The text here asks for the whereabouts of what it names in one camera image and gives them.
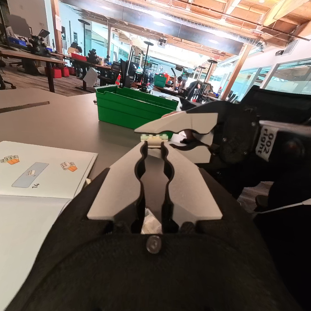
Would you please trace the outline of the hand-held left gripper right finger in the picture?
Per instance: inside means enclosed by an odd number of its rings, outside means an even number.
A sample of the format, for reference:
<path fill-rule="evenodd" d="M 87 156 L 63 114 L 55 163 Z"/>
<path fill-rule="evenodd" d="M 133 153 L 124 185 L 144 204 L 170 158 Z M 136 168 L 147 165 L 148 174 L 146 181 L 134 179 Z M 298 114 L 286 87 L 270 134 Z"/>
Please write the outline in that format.
<path fill-rule="evenodd" d="M 223 214 L 200 169 L 168 143 L 161 143 L 168 178 L 161 210 L 163 233 L 176 233 L 184 223 L 220 220 Z"/>

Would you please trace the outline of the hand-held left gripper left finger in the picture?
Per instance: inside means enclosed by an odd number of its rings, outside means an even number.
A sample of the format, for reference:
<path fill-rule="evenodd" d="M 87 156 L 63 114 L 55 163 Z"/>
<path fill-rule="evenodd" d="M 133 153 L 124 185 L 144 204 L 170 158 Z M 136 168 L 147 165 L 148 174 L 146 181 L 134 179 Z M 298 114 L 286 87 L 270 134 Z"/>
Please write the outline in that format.
<path fill-rule="evenodd" d="M 146 200 L 141 177 L 146 171 L 147 142 L 140 142 L 112 164 L 88 211 L 90 220 L 125 223 L 141 233 Z"/>

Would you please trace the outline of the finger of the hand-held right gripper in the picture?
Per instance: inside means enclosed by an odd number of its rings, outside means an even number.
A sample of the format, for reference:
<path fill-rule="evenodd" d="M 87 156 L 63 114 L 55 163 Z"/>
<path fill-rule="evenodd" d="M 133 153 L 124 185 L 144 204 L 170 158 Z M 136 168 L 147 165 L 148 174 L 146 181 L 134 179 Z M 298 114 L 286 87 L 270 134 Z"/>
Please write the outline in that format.
<path fill-rule="evenodd" d="M 150 121 L 134 130 L 141 134 L 179 133 L 192 130 L 197 134 L 208 134 L 217 124 L 217 113 L 176 112 L 172 115 Z"/>
<path fill-rule="evenodd" d="M 169 144 L 194 164 L 209 163 L 212 155 L 209 147 L 213 142 L 213 133 L 205 135 L 193 133 L 193 136 L 194 140 L 191 142 L 182 143 L 181 141 L 186 139 L 186 134 L 184 132 L 174 133 Z"/>

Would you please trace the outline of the white and orange lego assembly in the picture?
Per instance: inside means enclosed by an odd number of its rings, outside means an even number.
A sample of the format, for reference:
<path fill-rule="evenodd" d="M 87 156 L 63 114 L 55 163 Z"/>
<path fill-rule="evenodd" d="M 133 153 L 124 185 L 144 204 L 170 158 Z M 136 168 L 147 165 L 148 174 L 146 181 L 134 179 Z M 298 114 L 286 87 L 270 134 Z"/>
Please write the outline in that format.
<path fill-rule="evenodd" d="M 168 142 L 167 134 L 141 134 L 141 142 L 147 142 L 148 148 L 160 148 L 162 142 Z"/>

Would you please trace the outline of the light green lego plate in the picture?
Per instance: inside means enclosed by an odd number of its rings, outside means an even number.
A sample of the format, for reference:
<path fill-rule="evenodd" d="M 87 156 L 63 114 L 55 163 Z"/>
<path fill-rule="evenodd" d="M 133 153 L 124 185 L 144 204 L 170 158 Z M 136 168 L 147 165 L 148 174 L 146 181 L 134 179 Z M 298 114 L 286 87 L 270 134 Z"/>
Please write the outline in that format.
<path fill-rule="evenodd" d="M 167 142 L 169 139 L 167 134 L 142 134 L 141 141 L 147 141 L 150 144 L 158 144 Z"/>

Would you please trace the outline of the white lego piece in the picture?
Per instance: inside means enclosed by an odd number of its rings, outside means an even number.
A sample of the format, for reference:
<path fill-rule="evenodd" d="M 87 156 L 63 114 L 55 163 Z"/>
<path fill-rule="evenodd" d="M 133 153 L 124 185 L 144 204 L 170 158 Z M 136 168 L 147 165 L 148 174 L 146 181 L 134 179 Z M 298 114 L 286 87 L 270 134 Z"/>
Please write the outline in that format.
<path fill-rule="evenodd" d="M 145 218 L 141 229 L 141 234 L 162 234 L 162 225 L 149 208 L 145 209 Z"/>

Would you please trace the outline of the green plastic bin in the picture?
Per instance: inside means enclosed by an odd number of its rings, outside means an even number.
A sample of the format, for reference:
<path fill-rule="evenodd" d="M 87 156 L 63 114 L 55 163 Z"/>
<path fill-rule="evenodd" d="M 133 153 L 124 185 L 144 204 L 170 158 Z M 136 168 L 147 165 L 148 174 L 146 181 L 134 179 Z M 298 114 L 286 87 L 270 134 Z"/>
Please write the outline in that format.
<path fill-rule="evenodd" d="M 177 110 L 180 100 L 155 92 L 144 93 L 117 85 L 95 89 L 98 119 L 129 129 L 136 129 L 148 122 Z"/>

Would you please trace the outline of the person's right hand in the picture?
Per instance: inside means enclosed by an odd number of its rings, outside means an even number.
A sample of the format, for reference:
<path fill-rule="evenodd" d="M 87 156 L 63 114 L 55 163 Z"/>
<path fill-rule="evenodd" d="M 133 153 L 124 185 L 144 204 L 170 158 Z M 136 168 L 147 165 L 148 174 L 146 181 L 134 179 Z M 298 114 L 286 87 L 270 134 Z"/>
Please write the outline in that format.
<path fill-rule="evenodd" d="M 188 144 L 189 141 L 195 140 L 193 133 L 191 130 L 184 130 L 178 134 L 174 134 L 172 137 L 172 141 L 178 142 L 179 144 Z"/>

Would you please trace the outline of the green tote bag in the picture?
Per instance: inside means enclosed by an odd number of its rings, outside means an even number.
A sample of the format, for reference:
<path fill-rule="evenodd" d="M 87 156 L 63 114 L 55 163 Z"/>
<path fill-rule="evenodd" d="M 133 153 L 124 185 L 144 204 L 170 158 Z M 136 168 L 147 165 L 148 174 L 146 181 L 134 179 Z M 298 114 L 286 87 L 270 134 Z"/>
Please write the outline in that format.
<path fill-rule="evenodd" d="M 156 73 L 154 75 L 154 86 L 164 88 L 167 81 L 167 77 L 163 73 Z"/>

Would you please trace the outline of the black floor lamp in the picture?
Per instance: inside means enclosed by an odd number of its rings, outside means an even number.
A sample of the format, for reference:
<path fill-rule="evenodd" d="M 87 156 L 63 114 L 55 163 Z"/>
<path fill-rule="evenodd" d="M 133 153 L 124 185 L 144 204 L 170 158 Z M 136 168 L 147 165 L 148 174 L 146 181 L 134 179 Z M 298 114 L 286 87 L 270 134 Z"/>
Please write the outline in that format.
<path fill-rule="evenodd" d="M 208 60 L 208 62 L 210 63 L 210 67 L 209 67 L 208 75 L 206 76 L 206 82 L 209 82 L 210 77 L 213 73 L 213 70 L 215 69 L 215 66 L 217 66 L 217 63 L 218 63 L 216 60 L 213 60 L 213 59 Z"/>
<path fill-rule="evenodd" d="M 148 73 L 149 70 L 146 69 L 147 57 L 148 57 L 149 47 L 154 46 L 154 44 L 149 41 L 144 41 L 144 43 L 147 45 L 147 50 L 146 50 L 146 55 L 145 55 L 144 68 L 143 68 L 142 85 L 146 87 L 148 83 L 148 79 L 149 79 L 149 73 Z"/>
<path fill-rule="evenodd" d="M 86 57 L 86 25 L 90 26 L 90 23 L 83 19 L 78 19 L 78 21 L 83 25 L 84 56 Z"/>

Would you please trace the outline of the black high-back chair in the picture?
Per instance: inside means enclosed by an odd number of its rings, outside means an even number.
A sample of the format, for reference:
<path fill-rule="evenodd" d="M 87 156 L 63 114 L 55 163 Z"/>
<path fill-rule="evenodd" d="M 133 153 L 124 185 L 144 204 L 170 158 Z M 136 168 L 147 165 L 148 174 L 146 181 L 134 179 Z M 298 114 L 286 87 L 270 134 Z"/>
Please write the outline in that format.
<path fill-rule="evenodd" d="M 137 83 L 134 81 L 137 67 L 135 63 L 128 60 L 120 60 L 121 65 L 121 88 L 137 88 Z"/>

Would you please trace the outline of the open instruction booklet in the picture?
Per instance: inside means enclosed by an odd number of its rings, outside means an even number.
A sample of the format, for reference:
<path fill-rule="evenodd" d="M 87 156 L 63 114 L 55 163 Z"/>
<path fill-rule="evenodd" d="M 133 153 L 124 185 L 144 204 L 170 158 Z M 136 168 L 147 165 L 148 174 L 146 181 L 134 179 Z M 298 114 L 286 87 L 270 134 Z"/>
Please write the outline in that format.
<path fill-rule="evenodd" d="M 0 309 L 25 282 L 52 225 L 82 190 L 98 154 L 0 143 Z"/>

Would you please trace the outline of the white panel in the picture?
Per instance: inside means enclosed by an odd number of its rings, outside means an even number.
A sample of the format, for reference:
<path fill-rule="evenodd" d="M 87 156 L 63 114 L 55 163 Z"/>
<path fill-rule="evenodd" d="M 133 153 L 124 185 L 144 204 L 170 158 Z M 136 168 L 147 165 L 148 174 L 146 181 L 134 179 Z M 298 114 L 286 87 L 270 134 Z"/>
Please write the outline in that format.
<path fill-rule="evenodd" d="M 98 72 L 94 68 L 90 67 L 83 78 L 83 82 L 87 87 L 93 87 L 97 81 L 97 78 Z"/>

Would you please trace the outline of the blue storage bin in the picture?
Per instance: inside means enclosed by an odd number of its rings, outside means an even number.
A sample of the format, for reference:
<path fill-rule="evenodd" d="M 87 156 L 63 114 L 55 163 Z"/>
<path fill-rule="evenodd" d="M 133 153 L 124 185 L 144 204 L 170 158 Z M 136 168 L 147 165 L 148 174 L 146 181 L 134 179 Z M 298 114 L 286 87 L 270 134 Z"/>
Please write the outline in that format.
<path fill-rule="evenodd" d="M 8 41 L 10 42 L 10 44 L 13 44 L 13 45 L 18 45 L 18 46 L 25 46 L 25 47 L 27 47 L 27 44 L 26 44 L 25 41 L 20 40 L 20 39 L 17 39 L 17 38 L 15 38 L 15 37 L 9 36 L 9 37 L 8 37 Z"/>

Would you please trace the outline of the wooden post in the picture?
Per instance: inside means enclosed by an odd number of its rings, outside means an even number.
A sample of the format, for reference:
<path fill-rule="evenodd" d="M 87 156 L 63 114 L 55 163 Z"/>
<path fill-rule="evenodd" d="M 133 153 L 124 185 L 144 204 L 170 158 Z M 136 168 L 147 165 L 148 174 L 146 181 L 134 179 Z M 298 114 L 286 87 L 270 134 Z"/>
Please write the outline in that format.
<path fill-rule="evenodd" d="M 226 87 L 224 88 L 223 92 L 222 92 L 222 95 L 221 95 L 221 100 L 226 100 L 227 99 L 227 96 L 229 94 L 229 92 L 231 91 L 231 88 L 245 62 L 245 60 L 247 59 L 247 56 L 250 52 L 250 50 L 252 49 L 252 46 L 251 45 L 246 45 L 244 48 L 243 48 L 243 51 L 242 53 L 239 55 L 239 58 L 236 62 L 236 65 L 232 71 L 232 74 L 228 80 L 228 83 L 226 85 Z"/>
<path fill-rule="evenodd" d="M 60 18 L 59 1 L 51 0 L 50 3 L 51 3 L 54 38 L 55 38 L 55 48 L 57 52 L 63 53 L 63 45 L 61 37 L 62 24 Z"/>

